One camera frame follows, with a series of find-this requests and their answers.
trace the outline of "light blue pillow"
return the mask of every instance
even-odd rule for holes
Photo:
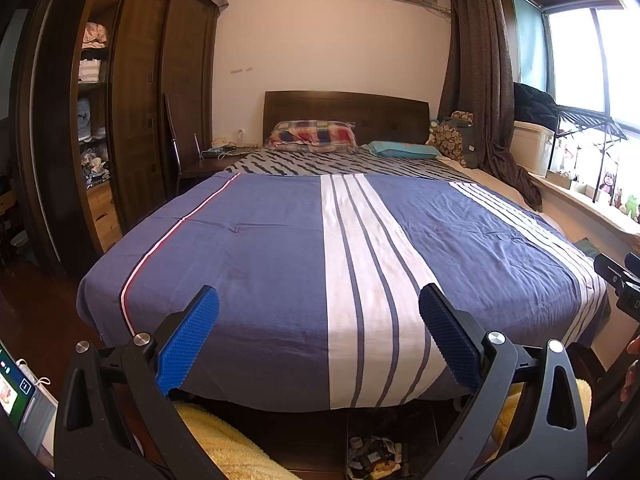
[[[367,147],[374,155],[392,156],[395,158],[436,158],[440,155],[440,152],[436,148],[427,146],[426,144],[374,140],[370,142]]]

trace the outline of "bed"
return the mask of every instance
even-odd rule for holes
[[[267,92],[265,136],[311,117],[355,123],[359,142],[428,134],[426,103]],[[469,172],[363,153],[255,155],[153,213],[84,277],[78,312],[107,345],[152,332],[212,285],[220,318],[184,389],[309,412],[463,393],[418,314],[427,283],[516,343],[590,344],[606,290],[592,261]]]

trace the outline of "human hand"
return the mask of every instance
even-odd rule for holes
[[[629,345],[626,347],[626,351],[630,354],[640,354],[640,337],[634,339]],[[638,361],[634,361],[634,363],[629,367],[629,370],[626,372],[625,376],[625,386],[622,388],[620,392],[620,400],[622,402],[626,402],[631,394],[631,389],[636,382],[636,375],[638,374]]]

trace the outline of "headboard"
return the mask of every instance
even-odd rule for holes
[[[350,92],[265,92],[262,139],[281,121],[355,123],[358,144],[395,140],[424,144],[429,138],[429,103]]]

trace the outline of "wooden wardrobe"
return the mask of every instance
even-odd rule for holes
[[[20,183],[42,206],[43,222],[33,224],[46,225],[29,236],[34,244],[50,238],[56,257],[41,265],[54,274],[81,278],[120,232],[173,197],[177,163],[165,93],[192,96],[201,110],[195,134],[210,145],[218,13],[210,0],[50,1],[34,62],[31,131],[17,135],[31,135],[35,179]],[[87,22],[108,30],[100,85],[89,90],[78,83]],[[110,179],[99,189],[86,188],[80,161],[78,97],[89,92],[108,147]]]

